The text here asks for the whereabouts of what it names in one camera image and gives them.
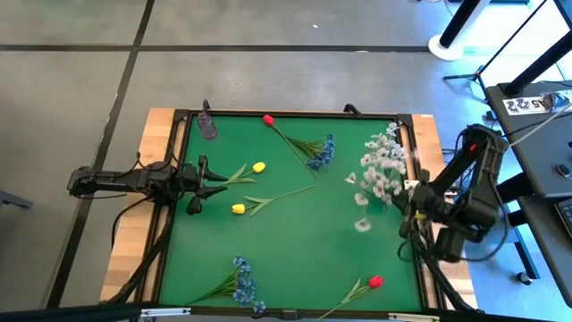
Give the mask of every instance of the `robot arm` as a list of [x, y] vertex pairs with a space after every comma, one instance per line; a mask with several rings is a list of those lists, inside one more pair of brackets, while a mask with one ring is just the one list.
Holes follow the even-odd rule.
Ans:
[[[460, 261], [465, 240], [481, 242], [496, 223], [502, 202], [496, 184], [502, 155], [509, 144], [496, 131], [480, 124], [467, 127], [459, 136], [463, 137], [460, 152], [434, 181], [428, 182], [429, 172], [422, 171], [420, 183], [403, 208], [406, 219], [401, 224], [400, 236], [411, 240], [412, 247], [426, 263], [455, 309], [473, 310], [455, 292], [440, 270], [438, 260]], [[445, 191], [472, 164], [475, 164], [475, 168], [468, 189], [456, 198], [454, 204], [446, 203], [443, 197]], [[421, 222], [446, 226], [439, 231], [434, 245], [433, 241], [424, 237], [420, 226], [425, 225]]]
[[206, 156], [200, 156], [198, 169], [193, 165], [177, 168], [165, 162], [127, 172], [96, 171], [84, 166], [73, 171], [67, 188], [76, 198], [96, 191], [142, 192], [165, 203], [179, 199], [185, 192], [194, 192], [195, 196], [187, 206], [187, 213], [193, 215], [200, 213], [202, 199], [227, 189], [224, 186], [206, 187], [205, 180], [223, 182], [227, 179], [213, 174], [208, 169]]

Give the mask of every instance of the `green tabletop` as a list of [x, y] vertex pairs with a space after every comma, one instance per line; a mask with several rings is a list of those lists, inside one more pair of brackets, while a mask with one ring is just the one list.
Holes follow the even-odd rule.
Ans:
[[[260, 117], [215, 116], [215, 140], [200, 135], [196, 119], [190, 128], [186, 160], [205, 154], [210, 169], [231, 176], [243, 164], [266, 163], [257, 183], [240, 183], [203, 202], [202, 213], [189, 216], [189, 198], [177, 207], [166, 260], [160, 303], [183, 305], [216, 287], [241, 254], [258, 281], [257, 299], [270, 309], [329, 309], [341, 301], [356, 280], [381, 275], [385, 284], [343, 309], [421, 310], [416, 269], [398, 259], [402, 216], [395, 207], [370, 206], [373, 223], [360, 233], [354, 223], [363, 208], [354, 201], [355, 186], [344, 181], [361, 176], [364, 143], [385, 132], [390, 120], [276, 118], [286, 134], [305, 140], [335, 138], [333, 163], [315, 179], [285, 141]], [[231, 212], [243, 196], [271, 198], [318, 183], [313, 189], [276, 200], [254, 216]], [[409, 248], [403, 251], [411, 257]], [[201, 301], [199, 306], [239, 307], [230, 298]]]

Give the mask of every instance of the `black table border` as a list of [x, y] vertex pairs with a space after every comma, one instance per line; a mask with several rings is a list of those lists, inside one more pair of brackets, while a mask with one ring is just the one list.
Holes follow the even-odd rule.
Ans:
[[[259, 116], [262, 117], [265, 114], [271, 114], [275, 117], [305, 117], [305, 118], [341, 118], [341, 119], [364, 119], [364, 120], [390, 120], [394, 121], [395, 123], [404, 124], [406, 127], [406, 131], [408, 134], [408, 142], [409, 146], [412, 151], [409, 153], [413, 153], [417, 149], [416, 140], [415, 140], [415, 132], [413, 131], [413, 122], [411, 114], [361, 114], [354, 106], [353, 109], [350, 109], [346, 113], [338, 113], [338, 112], [303, 112], [303, 111], [255, 111], [255, 110], [209, 110], [210, 115], [214, 116], [238, 116], [238, 117], [255, 117]], [[184, 110], [184, 109], [177, 109], [173, 115], [172, 121], [172, 128], [171, 133], [169, 136], [168, 147], [165, 151], [164, 159], [168, 160], [171, 158], [174, 149], [174, 137], [176, 136], [176, 132], [178, 126], [181, 126], [181, 119], [184, 118], [184, 133], [181, 141], [181, 148], [178, 159], [183, 162], [185, 156], [187, 154], [187, 148], [189, 143], [189, 136], [190, 136], [190, 128], [192, 126], [192, 122], [195, 116], [200, 113], [200, 110]], [[401, 137], [401, 131], [398, 132], [397, 135], [397, 142], [399, 144], [403, 144], [403, 138]], [[421, 166], [417, 158], [411, 157], [414, 166], [414, 173], [411, 176], [418, 178], [420, 175]], [[172, 233], [172, 223], [174, 222], [174, 216], [176, 213], [176, 206], [177, 202], [173, 202], [169, 205], [169, 210], [167, 212], [167, 218], [165, 219], [165, 224], [169, 223], [165, 227], [166, 231], [166, 238], [167, 244], [165, 245], [164, 250], [162, 250], [159, 254], [159, 260], [157, 263], [157, 270], [155, 274], [155, 282], [153, 284], [152, 292], [151, 292], [151, 301], [158, 303], [161, 287], [164, 278], [164, 268], [166, 266], [167, 254], [169, 250], [169, 244], [171, 240], [171, 233]], [[144, 256], [147, 254], [148, 250], [150, 249], [149, 245], [153, 244], [153, 241], [156, 238], [156, 228], [159, 223], [159, 217], [161, 215], [160, 209], [153, 210], [152, 218], [151, 218], [151, 225], [149, 227], [149, 232], [147, 235], [146, 240], [146, 251]], [[425, 284], [425, 277], [422, 267], [422, 260], [419, 254], [412, 250], [414, 255], [414, 267], [416, 270], [416, 282], [417, 287], [419, 289], [419, 301], [421, 303], [421, 312], [425, 312], [429, 308], [428, 305], [428, 297], [427, 297], [427, 285]], [[139, 283], [138, 289], [136, 291], [135, 301], [142, 301], [142, 293], [145, 287], [145, 282], [147, 278]], [[435, 285], [435, 294], [437, 299], [438, 309], [445, 309], [445, 301], [444, 301], [444, 293], [442, 290]], [[220, 307], [203, 307], [203, 306], [192, 306], [193, 315], [218, 315], [218, 316], [244, 316], [244, 317], [252, 317], [252, 318], [261, 318], [261, 317], [271, 317], [271, 318], [282, 318], [286, 319], [290, 315], [295, 316], [296, 318], [318, 318], [322, 316], [326, 310], [320, 309], [267, 309], [264, 314], [256, 315], [253, 314], [252, 309], [242, 309], [242, 308], [220, 308]], [[402, 312], [408, 314], [419, 314], [421, 312]], [[372, 310], [340, 310], [334, 311], [330, 318], [375, 318], [375, 319], [387, 319], [390, 317], [389, 311], [372, 311]]]

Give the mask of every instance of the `yellow tulip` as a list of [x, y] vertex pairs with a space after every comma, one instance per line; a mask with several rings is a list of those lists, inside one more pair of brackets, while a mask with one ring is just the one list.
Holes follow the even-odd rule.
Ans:
[[258, 162], [257, 164], [252, 165], [252, 170], [257, 174], [260, 174], [265, 168], [266, 165], [264, 162]]
[[243, 204], [232, 205], [232, 212], [237, 214], [237, 215], [242, 215], [242, 214], [244, 214], [245, 211], [246, 211], [246, 208], [244, 207]]

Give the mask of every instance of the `white pole base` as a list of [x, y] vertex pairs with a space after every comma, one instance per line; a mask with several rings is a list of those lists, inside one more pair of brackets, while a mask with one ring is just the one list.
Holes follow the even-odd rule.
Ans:
[[458, 44], [453, 44], [449, 48], [445, 48], [441, 46], [439, 43], [439, 39], [441, 39], [441, 35], [435, 35], [429, 39], [429, 51], [431, 54], [435, 55], [437, 58], [440, 58], [444, 61], [456, 61], [463, 56], [463, 46]]

